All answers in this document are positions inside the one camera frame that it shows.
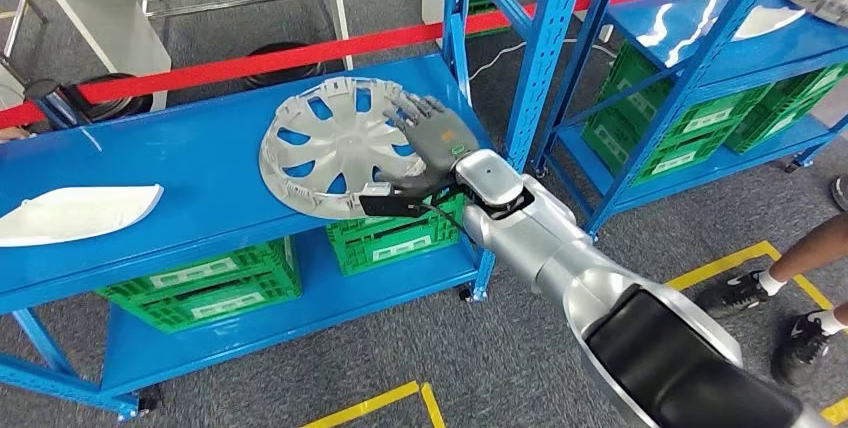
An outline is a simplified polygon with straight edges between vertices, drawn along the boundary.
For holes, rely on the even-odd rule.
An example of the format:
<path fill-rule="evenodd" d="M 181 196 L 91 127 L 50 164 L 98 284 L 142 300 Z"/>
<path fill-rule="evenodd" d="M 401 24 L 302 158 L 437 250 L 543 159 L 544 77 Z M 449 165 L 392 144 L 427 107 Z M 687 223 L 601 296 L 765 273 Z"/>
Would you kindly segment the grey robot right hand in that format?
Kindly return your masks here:
<path fill-rule="evenodd" d="M 398 177 L 381 170 L 376 180 L 390 183 L 396 192 L 417 196 L 442 187 L 455 163 L 479 149 L 465 122 L 436 98 L 402 93 L 391 102 L 384 115 L 404 134 L 425 165 L 422 173 L 413 176 Z"/>

